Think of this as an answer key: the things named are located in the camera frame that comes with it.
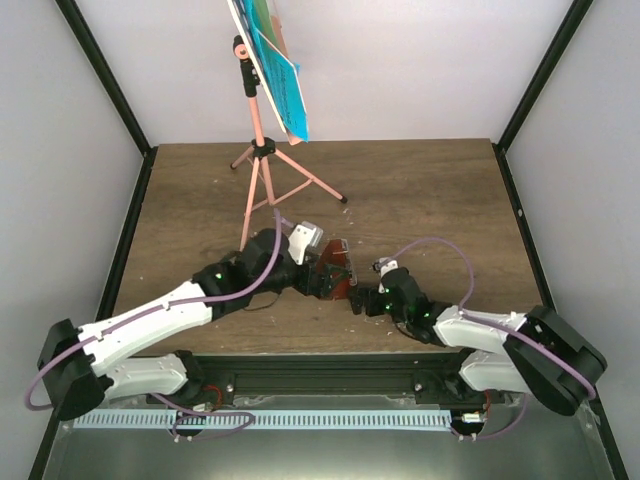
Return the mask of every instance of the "tripod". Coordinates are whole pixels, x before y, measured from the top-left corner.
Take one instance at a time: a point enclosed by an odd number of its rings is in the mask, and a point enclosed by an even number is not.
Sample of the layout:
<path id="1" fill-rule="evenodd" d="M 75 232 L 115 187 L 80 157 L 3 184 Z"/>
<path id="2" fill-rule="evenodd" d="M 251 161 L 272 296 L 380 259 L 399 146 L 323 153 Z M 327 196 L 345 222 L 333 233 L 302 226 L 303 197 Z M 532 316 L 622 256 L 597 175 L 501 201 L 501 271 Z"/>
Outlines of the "tripod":
<path id="1" fill-rule="evenodd" d="M 260 79 L 254 72 L 253 62 L 249 58 L 249 52 L 245 47 L 242 37 L 236 36 L 233 41 L 233 53 L 240 60 L 240 70 L 242 72 L 242 80 L 244 83 L 244 93 L 249 100 L 249 109 L 251 111 L 251 121 L 253 122 L 253 130 L 256 138 L 251 141 L 251 146 L 247 148 L 236 161 L 231 164 L 231 169 L 235 170 L 240 166 L 242 162 L 248 160 L 252 164 L 253 169 L 251 171 L 251 183 L 249 184 L 249 195 L 247 197 L 247 208 L 244 213 L 244 225 L 242 226 L 242 237 L 240 240 L 240 250 L 242 250 L 247 242 L 249 236 L 249 224 L 251 223 L 251 212 L 257 210 L 263 205 L 276 205 L 281 201 L 293 196 L 303 188 L 308 187 L 312 183 L 315 183 L 342 203 L 347 203 L 347 197 L 342 195 L 337 190 L 330 187 L 328 184 L 320 180 L 314 174 L 309 172 L 306 168 L 298 164 L 291 157 L 282 153 L 276 147 L 276 142 L 272 139 L 265 137 L 262 131 L 262 122 L 260 120 L 260 111 L 258 110 L 257 86 L 260 84 Z M 269 169 L 269 155 L 275 155 L 283 162 L 287 163 L 302 175 L 307 177 L 307 180 L 298 187 L 291 190 L 289 193 L 276 198 L 273 192 L 273 183 L 271 177 L 271 170 Z M 254 198 L 256 193 L 256 184 L 260 177 L 264 183 L 267 191 L 267 198 L 259 203 L 254 204 Z"/>

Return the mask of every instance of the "black metal frame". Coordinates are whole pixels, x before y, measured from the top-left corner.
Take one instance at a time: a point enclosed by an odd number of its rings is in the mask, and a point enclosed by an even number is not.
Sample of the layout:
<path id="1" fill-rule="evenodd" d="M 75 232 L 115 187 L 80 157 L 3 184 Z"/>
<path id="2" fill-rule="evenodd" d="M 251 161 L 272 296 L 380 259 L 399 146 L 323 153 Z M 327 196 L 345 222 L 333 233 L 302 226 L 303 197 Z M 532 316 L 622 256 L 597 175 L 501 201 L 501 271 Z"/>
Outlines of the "black metal frame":
<path id="1" fill-rule="evenodd" d="M 78 42 L 84 50 L 87 58 L 102 82 L 109 97 L 114 103 L 118 113 L 125 123 L 131 137 L 140 149 L 144 157 L 138 182 L 135 187 L 133 199 L 125 220 L 125 224 L 118 242 L 116 254 L 109 272 L 104 294 L 100 302 L 97 320 L 109 317 L 115 306 L 118 296 L 122 275 L 129 255 L 131 243 L 135 233 L 138 218 L 144 200 L 145 192 L 151 176 L 151 170 L 155 161 L 157 147 L 152 148 L 136 120 L 129 104 L 120 89 L 107 61 L 102 55 L 100 48 L 93 37 L 87 23 L 82 17 L 82 13 L 74 0 L 56 0 L 63 15 L 67 19 L 69 26 L 75 34 Z M 520 103 L 513 113 L 502 137 L 497 144 L 494 144 L 494 152 L 505 188 L 509 195 L 509 200 L 514 211 L 514 215 L 520 229 L 531 268 L 540 292 L 544 305 L 553 307 L 553 298 L 547 284 L 542 269 L 542 264 L 536 252 L 535 244 L 531 236 L 526 215 L 522 209 L 518 192 L 516 190 L 506 153 L 513 143 L 520 128 L 524 124 L 527 115 L 533 108 L 536 100 L 547 83 L 558 61 L 562 57 L 571 38 L 578 29 L 582 19 L 589 10 L 593 0 L 574 0 L 569 8 L 560 28 L 554 36 L 544 58 L 536 70 L 529 86 L 527 87 Z M 289 393 L 322 393 L 323 388 L 340 388 L 346 384 L 353 385 L 362 393 L 405 393 L 411 385 L 414 385 L 420 375 L 432 368 L 440 368 L 456 358 L 456 353 L 429 354 L 429 355 L 349 355 L 344 356 L 304 356 L 293 361 L 289 357 L 262 357 L 259 365 L 255 364 L 251 357 L 215 357 L 210 359 L 210 363 L 215 363 L 215 370 L 219 371 L 224 367 L 225 375 L 233 378 L 237 384 L 238 394 L 243 390 L 249 392 L 280 391 Z M 314 372 L 319 374 L 324 380 L 310 386 L 302 380 L 304 372 Z M 265 379 L 272 383 L 271 388 L 266 389 Z M 617 479 L 626 479 L 628 475 L 625 471 L 622 458 L 616 446 L 607 417 L 599 399 L 591 402 L 591 408 L 600 417 L 600 430 L 603 443 L 607 450 L 607 455 L 611 463 L 614 475 Z M 42 478 L 46 464 L 53 446 L 53 440 L 58 428 L 58 422 L 52 417 L 40 449 L 29 476 L 30 479 Z"/>

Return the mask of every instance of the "white wall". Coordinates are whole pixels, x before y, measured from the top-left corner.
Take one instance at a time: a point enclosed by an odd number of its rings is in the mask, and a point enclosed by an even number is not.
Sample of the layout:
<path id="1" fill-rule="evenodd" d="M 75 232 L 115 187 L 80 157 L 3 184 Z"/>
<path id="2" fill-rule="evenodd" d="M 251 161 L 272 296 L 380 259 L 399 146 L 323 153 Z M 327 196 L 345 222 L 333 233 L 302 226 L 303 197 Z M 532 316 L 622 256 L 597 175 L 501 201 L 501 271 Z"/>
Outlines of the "white wall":
<path id="1" fill-rule="evenodd" d="M 47 330 L 95 319 L 141 157 L 55 2 L 2 2 L 0 18 L 0 476 L 13 480 L 50 416 L 22 405 Z"/>
<path id="2" fill-rule="evenodd" d="M 251 138 L 226 0 L 78 3 L 150 142 Z M 497 141 L 570 3 L 280 0 L 311 139 Z"/>
<path id="3" fill-rule="evenodd" d="M 640 3 L 594 2 L 509 152 L 558 309 L 601 349 L 599 390 L 640 478 Z"/>

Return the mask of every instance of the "gray floor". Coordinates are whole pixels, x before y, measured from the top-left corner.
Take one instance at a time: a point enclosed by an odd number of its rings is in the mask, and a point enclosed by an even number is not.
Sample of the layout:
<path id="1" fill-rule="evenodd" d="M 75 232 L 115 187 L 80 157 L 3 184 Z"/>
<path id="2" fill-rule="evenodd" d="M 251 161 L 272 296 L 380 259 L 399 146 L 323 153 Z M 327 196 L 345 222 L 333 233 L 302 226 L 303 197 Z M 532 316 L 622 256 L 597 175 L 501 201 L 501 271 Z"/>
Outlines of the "gray floor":
<path id="1" fill-rule="evenodd" d="M 496 415 L 504 419 L 504 411 Z M 534 404 L 516 430 L 475 444 L 448 433 L 384 431 L 254 431 L 176 444 L 165 431 L 76 430 L 57 442 L 46 478 L 612 478 L 590 425 L 585 412 L 565 418 Z"/>

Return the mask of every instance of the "wooden table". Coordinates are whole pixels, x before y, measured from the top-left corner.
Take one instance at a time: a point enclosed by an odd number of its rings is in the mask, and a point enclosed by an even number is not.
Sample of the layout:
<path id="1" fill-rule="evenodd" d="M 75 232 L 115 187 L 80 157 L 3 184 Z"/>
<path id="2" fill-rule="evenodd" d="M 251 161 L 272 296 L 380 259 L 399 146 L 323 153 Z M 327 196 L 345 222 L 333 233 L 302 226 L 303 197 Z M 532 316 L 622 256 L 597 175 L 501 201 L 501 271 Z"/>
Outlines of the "wooden table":
<path id="1" fill-rule="evenodd" d="M 172 290 L 237 249 L 250 177 L 229 163 L 244 144 L 163 145 L 151 174 L 116 312 Z M 324 240 L 346 238 L 361 280 L 371 263 L 416 238 L 439 236 L 470 257 L 476 290 L 469 308 L 527 311 L 540 302 L 509 199 L 488 140 L 315 142 L 282 146 L 343 192 L 343 205 L 312 185 L 279 205 L 289 220 L 308 220 Z M 276 195 L 302 180 L 271 161 Z M 257 199 L 264 198 L 258 189 Z M 273 212 L 254 213 L 252 230 L 273 226 Z M 456 303 L 467 288 L 464 263 L 439 245 L 400 259 L 432 298 Z M 274 294 L 254 298 L 251 307 Z M 356 353 L 426 351 L 401 336 L 389 318 L 354 316 L 347 301 L 319 301 L 286 291 L 262 311 L 237 312 L 160 342 L 145 353 Z"/>

